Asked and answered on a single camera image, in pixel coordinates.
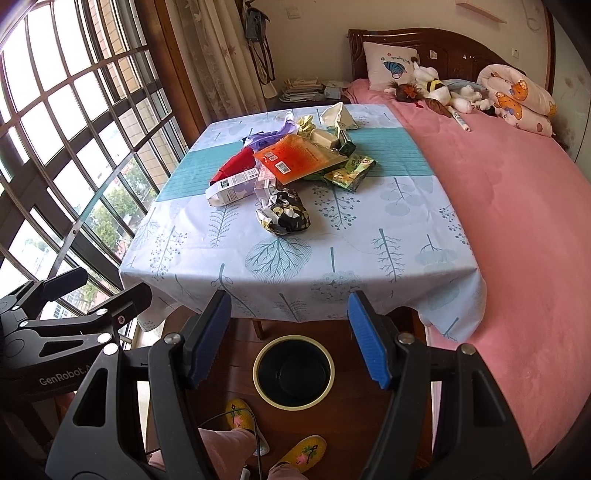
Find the white paper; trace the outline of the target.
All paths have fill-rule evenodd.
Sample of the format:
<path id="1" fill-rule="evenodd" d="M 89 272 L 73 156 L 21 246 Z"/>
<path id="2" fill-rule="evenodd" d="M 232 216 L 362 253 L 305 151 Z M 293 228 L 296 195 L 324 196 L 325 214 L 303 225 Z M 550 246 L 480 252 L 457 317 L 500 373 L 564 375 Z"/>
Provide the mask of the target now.
<path id="1" fill-rule="evenodd" d="M 346 130 L 356 130 L 359 128 L 358 123 L 356 123 L 355 119 L 353 119 L 353 116 L 342 102 L 326 108 L 325 111 L 322 112 L 320 119 L 322 125 L 327 128 L 337 128 L 339 125 Z"/>

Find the red paper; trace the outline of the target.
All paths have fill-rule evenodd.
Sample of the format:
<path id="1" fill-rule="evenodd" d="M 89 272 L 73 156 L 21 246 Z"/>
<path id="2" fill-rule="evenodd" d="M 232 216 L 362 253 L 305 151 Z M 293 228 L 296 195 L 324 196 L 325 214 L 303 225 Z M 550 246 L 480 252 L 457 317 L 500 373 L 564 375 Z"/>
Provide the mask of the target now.
<path id="1" fill-rule="evenodd" d="M 243 147 L 242 150 L 230 157 L 228 161 L 217 170 L 209 183 L 213 185 L 218 181 L 245 172 L 254 167 L 256 167 L 256 159 L 254 159 L 252 147 Z"/>

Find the orange snack bag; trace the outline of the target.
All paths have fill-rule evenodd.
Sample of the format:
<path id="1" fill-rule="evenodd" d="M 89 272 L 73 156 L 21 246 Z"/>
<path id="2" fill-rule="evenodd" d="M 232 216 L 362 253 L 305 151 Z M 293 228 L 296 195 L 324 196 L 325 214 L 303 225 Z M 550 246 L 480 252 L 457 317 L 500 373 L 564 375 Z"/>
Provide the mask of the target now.
<path id="1" fill-rule="evenodd" d="M 273 145 L 257 151 L 254 153 L 254 158 L 259 160 L 283 185 L 325 171 L 348 160 L 346 156 L 332 149 L 315 145 L 295 134 L 288 134 Z"/>

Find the green snack wrapper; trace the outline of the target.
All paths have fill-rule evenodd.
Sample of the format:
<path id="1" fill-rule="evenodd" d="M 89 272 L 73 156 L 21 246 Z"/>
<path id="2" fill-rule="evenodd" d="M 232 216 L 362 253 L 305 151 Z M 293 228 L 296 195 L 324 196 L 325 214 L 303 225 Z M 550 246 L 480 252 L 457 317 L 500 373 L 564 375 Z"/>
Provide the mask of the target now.
<path id="1" fill-rule="evenodd" d="M 324 179 L 334 186 L 349 192 L 355 192 L 363 178 L 369 174 L 376 164 L 376 160 L 372 157 L 352 154 L 341 166 L 325 173 Z"/>

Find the white marker pen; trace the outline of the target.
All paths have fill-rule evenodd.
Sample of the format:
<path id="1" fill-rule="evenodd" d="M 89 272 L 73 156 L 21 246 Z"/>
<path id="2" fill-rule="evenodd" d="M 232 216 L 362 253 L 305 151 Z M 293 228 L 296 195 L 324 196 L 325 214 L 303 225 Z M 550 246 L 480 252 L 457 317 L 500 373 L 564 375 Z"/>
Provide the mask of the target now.
<path id="1" fill-rule="evenodd" d="M 461 114 L 454 107 L 452 107 L 451 105 L 448 105 L 447 109 L 451 113 L 454 120 L 460 125 L 460 127 L 464 131 L 466 131 L 466 132 L 472 131 L 471 127 L 468 125 L 468 123 L 463 119 Z"/>

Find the black wrapper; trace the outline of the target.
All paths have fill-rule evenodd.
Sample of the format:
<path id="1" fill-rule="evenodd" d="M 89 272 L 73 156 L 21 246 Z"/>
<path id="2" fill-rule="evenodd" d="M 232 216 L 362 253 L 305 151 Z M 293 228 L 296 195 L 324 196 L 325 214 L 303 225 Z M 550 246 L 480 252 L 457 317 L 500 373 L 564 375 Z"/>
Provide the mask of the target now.
<path id="1" fill-rule="evenodd" d="M 276 189 L 256 210 L 259 224 L 276 236 L 287 236 L 307 230 L 310 215 L 297 192 L 290 188 Z"/>

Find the pink juice carton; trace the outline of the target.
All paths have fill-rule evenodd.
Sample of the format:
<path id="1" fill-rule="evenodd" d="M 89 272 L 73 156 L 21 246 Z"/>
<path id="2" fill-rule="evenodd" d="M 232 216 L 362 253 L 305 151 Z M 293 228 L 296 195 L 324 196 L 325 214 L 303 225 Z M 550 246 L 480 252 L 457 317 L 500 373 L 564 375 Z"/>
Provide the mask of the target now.
<path id="1" fill-rule="evenodd" d="M 252 168 L 215 182 L 205 190 L 205 197 L 212 207 L 222 207 L 253 194 L 259 169 Z"/>

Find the stack of books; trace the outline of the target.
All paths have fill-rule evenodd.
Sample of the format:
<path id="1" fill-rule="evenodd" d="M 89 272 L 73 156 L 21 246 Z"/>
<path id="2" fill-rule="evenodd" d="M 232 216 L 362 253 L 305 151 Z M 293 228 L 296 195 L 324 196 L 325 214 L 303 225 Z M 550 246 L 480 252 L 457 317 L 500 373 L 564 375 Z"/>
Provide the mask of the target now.
<path id="1" fill-rule="evenodd" d="M 325 99 L 324 90 L 325 85 L 318 78 L 286 79 L 279 99 L 283 103 L 321 101 Z"/>

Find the beige curtain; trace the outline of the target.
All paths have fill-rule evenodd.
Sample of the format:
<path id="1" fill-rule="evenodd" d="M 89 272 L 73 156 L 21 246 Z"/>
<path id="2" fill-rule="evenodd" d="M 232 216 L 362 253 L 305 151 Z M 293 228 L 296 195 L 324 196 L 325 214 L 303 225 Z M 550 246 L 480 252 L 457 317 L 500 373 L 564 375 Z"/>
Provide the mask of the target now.
<path id="1" fill-rule="evenodd" d="M 204 121 L 266 111 L 235 2 L 176 0 L 166 9 Z"/>

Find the dark green tea box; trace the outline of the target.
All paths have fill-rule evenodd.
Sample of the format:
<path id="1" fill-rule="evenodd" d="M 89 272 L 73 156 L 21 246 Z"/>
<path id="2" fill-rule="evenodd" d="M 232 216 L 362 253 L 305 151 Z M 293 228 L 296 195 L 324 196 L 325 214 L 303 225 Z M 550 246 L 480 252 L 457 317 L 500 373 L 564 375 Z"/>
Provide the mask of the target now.
<path id="1" fill-rule="evenodd" d="M 345 127 L 339 126 L 337 128 L 337 137 L 339 139 L 339 155 L 349 157 L 356 151 L 356 145 Z"/>

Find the brown feathery toy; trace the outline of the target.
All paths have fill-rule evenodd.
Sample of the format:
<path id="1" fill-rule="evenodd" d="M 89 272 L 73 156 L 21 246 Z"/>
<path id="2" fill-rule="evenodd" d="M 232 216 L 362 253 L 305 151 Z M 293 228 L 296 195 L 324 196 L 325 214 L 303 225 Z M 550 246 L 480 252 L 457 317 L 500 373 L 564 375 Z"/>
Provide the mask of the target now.
<path id="1" fill-rule="evenodd" d="M 439 85 L 433 91 L 428 91 L 421 85 L 409 83 L 399 84 L 393 81 L 384 92 L 399 102 L 419 104 L 420 101 L 423 101 L 435 113 L 452 118 L 451 113 L 447 109 L 451 101 L 451 94 L 449 89 L 443 84 Z"/>

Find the right yellow slipper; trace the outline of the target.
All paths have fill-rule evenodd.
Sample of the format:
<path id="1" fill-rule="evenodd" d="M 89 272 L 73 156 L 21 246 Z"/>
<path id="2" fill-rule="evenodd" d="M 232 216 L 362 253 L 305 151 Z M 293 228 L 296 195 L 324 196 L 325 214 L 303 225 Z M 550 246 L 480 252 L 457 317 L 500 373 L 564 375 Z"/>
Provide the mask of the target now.
<path id="1" fill-rule="evenodd" d="M 318 464 L 327 450 L 327 441 L 320 435 L 311 435 L 297 443 L 286 455 L 277 462 L 277 465 L 291 466 L 298 473 L 304 473 Z"/>

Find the purple plastic bag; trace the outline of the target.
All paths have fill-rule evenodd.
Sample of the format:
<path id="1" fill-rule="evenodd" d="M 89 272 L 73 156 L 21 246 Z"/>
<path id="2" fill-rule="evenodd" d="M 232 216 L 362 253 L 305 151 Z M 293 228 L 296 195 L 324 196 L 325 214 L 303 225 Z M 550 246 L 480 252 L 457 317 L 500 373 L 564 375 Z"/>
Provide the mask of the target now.
<path id="1" fill-rule="evenodd" d="M 297 133 L 297 124 L 294 123 L 294 120 L 286 120 L 284 121 L 283 126 L 276 131 L 257 132 L 245 137 L 243 145 L 250 148 L 253 152 L 259 152 L 266 147 L 276 144 L 276 142 L 279 142 L 283 137 L 294 133 Z"/>

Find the yellow paper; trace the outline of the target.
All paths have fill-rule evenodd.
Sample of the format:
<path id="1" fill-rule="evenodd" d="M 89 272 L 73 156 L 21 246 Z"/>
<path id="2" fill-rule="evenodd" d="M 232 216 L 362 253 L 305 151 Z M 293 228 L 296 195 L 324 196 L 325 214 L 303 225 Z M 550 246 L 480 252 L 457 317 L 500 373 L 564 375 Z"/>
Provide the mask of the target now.
<path id="1" fill-rule="evenodd" d="M 317 128 L 313 115 L 304 115 L 297 119 L 297 135 L 303 138 L 310 138 L 311 133 Z"/>

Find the beige small box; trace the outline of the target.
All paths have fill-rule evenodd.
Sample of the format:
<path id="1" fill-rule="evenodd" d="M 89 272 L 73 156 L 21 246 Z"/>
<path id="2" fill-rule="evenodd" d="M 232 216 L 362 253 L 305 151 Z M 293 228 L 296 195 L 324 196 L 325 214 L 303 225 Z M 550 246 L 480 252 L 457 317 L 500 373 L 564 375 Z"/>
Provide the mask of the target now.
<path id="1" fill-rule="evenodd" d="M 311 142 L 322 146 L 322 148 L 339 150 L 341 143 L 339 138 L 328 130 L 315 128 L 311 131 Z"/>

